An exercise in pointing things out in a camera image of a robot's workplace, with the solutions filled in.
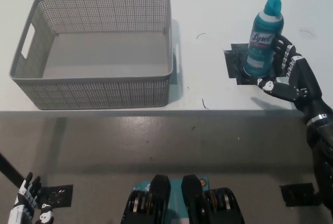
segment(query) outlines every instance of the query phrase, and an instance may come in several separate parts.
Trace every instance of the robot hand finger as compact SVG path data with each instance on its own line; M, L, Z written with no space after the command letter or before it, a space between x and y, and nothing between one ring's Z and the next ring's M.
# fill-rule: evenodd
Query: robot hand finger
M48 222L43 222L43 220L38 220L35 222L35 224L53 224L54 217L51 217L51 219Z
M52 224L54 221L52 207L47 204L42 205L41 215L36 224Z
M287 84L279 83L270 77L259 78L257 85L266 94L269 94L275 98L279 98L289 102L295 102L299 98L299 92L296 88Z

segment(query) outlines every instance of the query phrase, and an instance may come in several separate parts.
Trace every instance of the mesh basket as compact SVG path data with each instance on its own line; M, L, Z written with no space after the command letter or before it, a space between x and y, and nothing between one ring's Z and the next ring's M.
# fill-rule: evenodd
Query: mesh basket
M171 48L170 0L35 0L10 76L41 110L161 107Z

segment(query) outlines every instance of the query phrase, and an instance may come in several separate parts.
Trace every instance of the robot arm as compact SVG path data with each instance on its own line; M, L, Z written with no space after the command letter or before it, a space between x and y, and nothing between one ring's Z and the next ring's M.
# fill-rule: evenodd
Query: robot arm
M8 224L32 224L42 184L40 183L40 177L36 177L33 182L31 180L32 173L29 173L19 189L14 206L9 214ZM52 224L53 221L51 206L43 204L40 218L35 224Z
M314 174L324 205L333 211L333 111L322 100L322 91L306 59L283 36L273 40L275 71L288 83L275 77L258 79L267 94L293 102L304 113L306 138L313 154Z

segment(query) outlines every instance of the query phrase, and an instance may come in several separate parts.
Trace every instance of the lysol label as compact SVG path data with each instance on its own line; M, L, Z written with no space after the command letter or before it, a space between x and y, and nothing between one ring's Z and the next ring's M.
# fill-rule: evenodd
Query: lysol label
M268 48L274 38L273 33L259 33L253 31L250 37L251 46L259 46L262 48Z

